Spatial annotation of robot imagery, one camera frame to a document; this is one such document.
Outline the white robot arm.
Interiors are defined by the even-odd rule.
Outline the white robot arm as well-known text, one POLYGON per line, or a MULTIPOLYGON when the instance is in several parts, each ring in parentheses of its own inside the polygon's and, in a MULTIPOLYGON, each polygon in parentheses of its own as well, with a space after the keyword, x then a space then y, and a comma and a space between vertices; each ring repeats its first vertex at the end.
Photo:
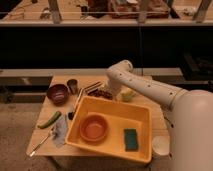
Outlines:
POLYGON ((122 85, 167 108, 172 114, 171 171, 213 171, 213 93, 185 90, 132 73, 128 60, 106 70, 107 86, 117 94, 122 85))

